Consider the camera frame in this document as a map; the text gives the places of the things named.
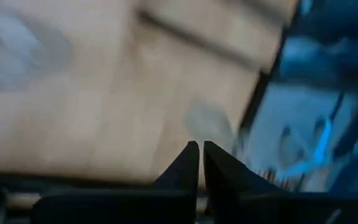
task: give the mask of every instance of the wooden floor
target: wooden floor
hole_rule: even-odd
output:
[[[197,21],[190,32],[218,38],[218,44],[251,54],[263,66],[273,60],[281,27],[267,28],[255,23],[256,17],[223,10],[228,7],[223,1],[162,2],[149,4],[153,13],[180,15],[171,20],[184,27]],[[0,1],[1,7],[60,29],[72,44],[71,63],[59,74],[20,93],[0,93],[1,172],[151,182],[191,140],[183,118],[192,102],[221,106],[238,127],[257,71],[142,26],[135,9],[143,5],[136,0]],[[173,14],[176,8],[192,11]],[[191,16],[199,11],[210,14]]]

